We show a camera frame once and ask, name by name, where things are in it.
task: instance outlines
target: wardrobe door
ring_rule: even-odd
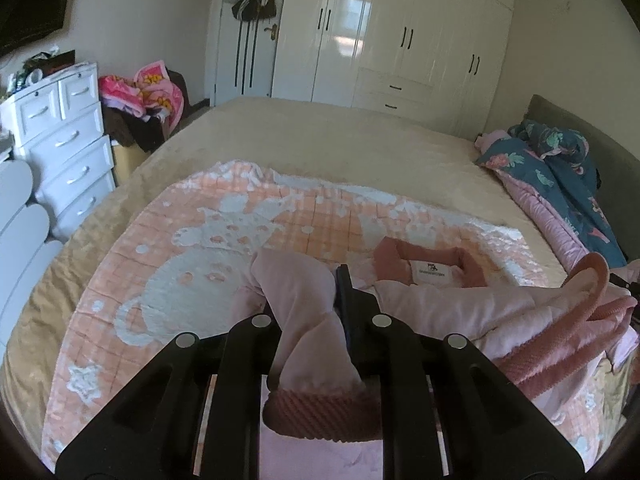
[[[311,101],[328,0],[284,0],[272,97]]]
[[[414,0],[370,0],[369,23],[361,65],[396,74],[405,47]]]
[[[494,101],[511,27],[511,10],[496,0],[486,0],[482,26],[476,40],[476,61],[466,88],[456,135],[473,140],[484,133]]]
[[[414,1],[399,75],[433,88],[426,114],[432,130],[453,133],[458,124],[483,2]]]
[[[369,0],[329,0],[314,102],[351,106],[370,7]]]

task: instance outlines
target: drawer handle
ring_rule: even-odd
[[[86,94],[89,90],[90,90],[90,88],[87,86],[87,87],[83,88],[82,90],[79,90],[78,92],[71,92],[71,97],[76,97],[78,95]]]
[[[86,209],[82,209],[82,211],[78,211],[76,214],[78,216],[82,216],[84,213],[89,211],[89,209],[91,209],[94,206],[96,200],[97,200],[97,198],[95,196],[92,196],[91,200],[89,200],[89,205],[86,207]]]
[[[47,110],[49,110],[49,107],[45,106],[42,110],[38,110],[36,113],[27,116],[27,118],[28,119],[34,119],[34,118],[42,115],[43,113],[45,113]]]
[[[64,146],[65,144],[68,144],[72,140],[74,140],[78,135],[80,135],[80,132],[78,130],[76,130],[71,134],[71,137],[69,137],[67,140],[60,140],[60,142],[56,142],[53,146],[55,148],[59,148],[60,146]]]
[[[66,183],[69,184],[70,186],[71,186],[71,184],[75,184],[78,180],[80,180],[87,173],[89,173],[90,169],[91,168],[89,168],[88,166],[85,166],[84,168],[82,168],[82,171],[78,176],[76,176],[75,178],[70,178],[69,180],[66,181]]]

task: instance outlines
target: clothing label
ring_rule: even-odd
[[[449,266],[431,262],[418,262],[416,260],[412,260],[409,263],[416,285],[442,286],[453,284],[453,273]]]

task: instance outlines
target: gray headboard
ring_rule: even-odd
[[[640,160],[595,126],[539,95],[532,97],[525,119],[584,135],[602,179],[598,203],[626,256],[640,258]]]

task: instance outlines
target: black handbag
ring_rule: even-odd
[[[233,7],[231,12],[236,20],[241,22],[254,22],[258,19],[260,11],[260,0],[239,0]]]

